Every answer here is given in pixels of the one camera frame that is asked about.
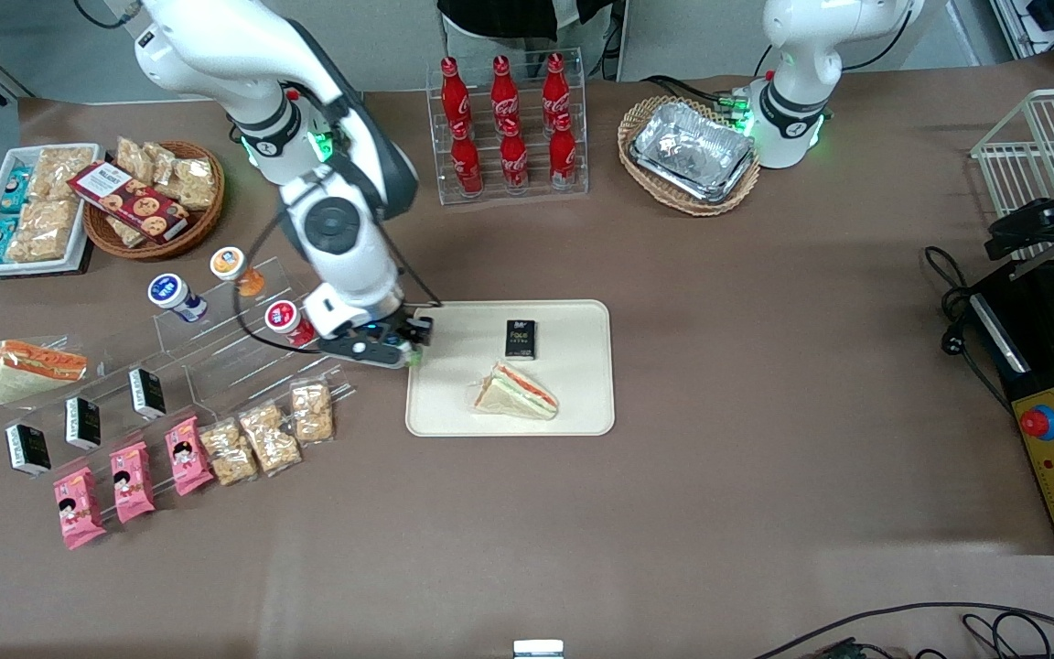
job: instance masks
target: sandwich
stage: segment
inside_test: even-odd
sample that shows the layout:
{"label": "sandwich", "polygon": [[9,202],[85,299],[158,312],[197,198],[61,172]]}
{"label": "sandwich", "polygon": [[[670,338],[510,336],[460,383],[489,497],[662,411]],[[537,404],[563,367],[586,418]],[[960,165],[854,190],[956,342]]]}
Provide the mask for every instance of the sandwich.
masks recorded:
{"label": "sandwich", "polygon": [[87,358],[24,342],[0,342],[0,405],[79,383]]}
{"label": "sandwich", "polygon": [[490,374],[482,381],[482,391],[474,401],[474,409],[477,412],[547,421],[555,419],[560,405],[547,389],[501,362],[494,364]]}

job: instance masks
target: brown paper tablecloth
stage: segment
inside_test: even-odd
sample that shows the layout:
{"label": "brown paper tablecloth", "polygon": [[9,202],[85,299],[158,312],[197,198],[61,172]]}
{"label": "brown paper tablecloth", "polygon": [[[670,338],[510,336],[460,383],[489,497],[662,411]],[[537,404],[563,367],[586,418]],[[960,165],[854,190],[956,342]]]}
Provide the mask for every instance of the brown paper tablecloth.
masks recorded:
{"label": "brown paper tablecloth", "polygon": [[[9,471],[0,438],[0,656],[456,658],[548,637],[578,658],[753,656],[911,600],[1054,614],[1054,543],[1020,441],[938,350],[941,285],[919,266],[937,243],[988,271],[968,150],[1042,86],[1054,56],[846,76],[803,163],[765,171],[714,219],[656,203],[616,159],[616,124],[655,86],[590,84],[585,198],[450,210],[432,188],[424,96],[370,95],[423,178],[390,231],[440,295],[610,309],[614,429],[413,438],[406,373],[352,364],[343,441],[77,551],[59,542],[51,490]],[[201,142],[226,164],[229,210],[169,266],[97,253],[83,276],[0,280],[0,337],[63,333],[73,316],[96,337],[145,321],[152,275],[209,283],[208,254],[273,216],[217,105],[25,100],[20,115],[28,144]],[[277,234],[273,254],[305,271]],[[854,634],[969,647],[950,613]]]}

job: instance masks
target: blue snack package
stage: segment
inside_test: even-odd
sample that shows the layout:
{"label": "blue snack package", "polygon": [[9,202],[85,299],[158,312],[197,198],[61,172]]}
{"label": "blue snack package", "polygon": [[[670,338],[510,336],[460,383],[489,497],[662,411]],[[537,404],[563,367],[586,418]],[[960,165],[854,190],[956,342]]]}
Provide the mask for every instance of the blue snack package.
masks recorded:
{"label": "blue snack package", "polygon": [[9,216],[9,214],[0,214],[0,264],[11,263],[5,258],[5,254],[16,229],[18,229],[18,217]]}
{"label": "blue snack package", "polygon": [[31,182],[31,168],[17,167],[7,176],[3,189],[3,200],[0,201],[0,212],[18,214],[26,200],[26,185]]}

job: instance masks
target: coca-cola bottle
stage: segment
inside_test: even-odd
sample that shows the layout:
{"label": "coca-cola bottle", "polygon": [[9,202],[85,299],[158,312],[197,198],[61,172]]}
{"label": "coca-cola bottle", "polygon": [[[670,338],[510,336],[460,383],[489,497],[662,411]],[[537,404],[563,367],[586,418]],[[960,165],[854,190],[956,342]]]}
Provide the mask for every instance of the coca-cola bottle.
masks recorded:
{"label": "coca-cola bottle", "polygon": [[551,134],[551,188],[569,191],[577,183],[577,138],[572,137],[572,116],[555,117],[555,133]]}
{"label": "coca-cola bottle", "polygon": [[503,134],[505,122],[513,118],[519,122],[519,89],[510,79],[510,59],[506,55],[494,58],[494,83],[490,86],[490,109],[494,110],[494,130]]}
{"label": "coca-cola bottle", "polygon": [[457,62],[453,58],[442,60],[442,108],[447,113],[447,123],[453,133],[455,124],[466,129],[466,135],[471,135],[469,128],[469,91],[466,83],[457,76]]}
{"label": "coca-cola bottle", "polygon": [[527,146],[519,136],[519,118],[503,120],[503,179],[509,195],[523,195],[527,191]]}
{"label": "coca-cola bottle", "polygon": [[454,174],[461,183],[461,195],[467,199],[482,195],[482,172],[477,166],[477,149],[469,140],[466,125],[457,123],[450,127],[454,142],[450,157],[454,162]]}
{"label": "coca-cola bottle", "polygon": [[568,79],[564,78],[564,55],[547,56],[547,80],[544,80],[544,137],[551,137],[555,117],[568,113]]}

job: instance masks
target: foil container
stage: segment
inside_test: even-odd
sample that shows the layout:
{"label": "foil container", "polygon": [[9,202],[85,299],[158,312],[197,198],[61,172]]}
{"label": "foil container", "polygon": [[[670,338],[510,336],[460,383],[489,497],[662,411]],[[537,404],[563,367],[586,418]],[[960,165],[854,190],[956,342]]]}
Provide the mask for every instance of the foil container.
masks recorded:
{"label": "foil container", "polygon": [[754,162],[754,141],[674,101],[653,110],[628,146],[628,155],[695,198],[718,205]]}

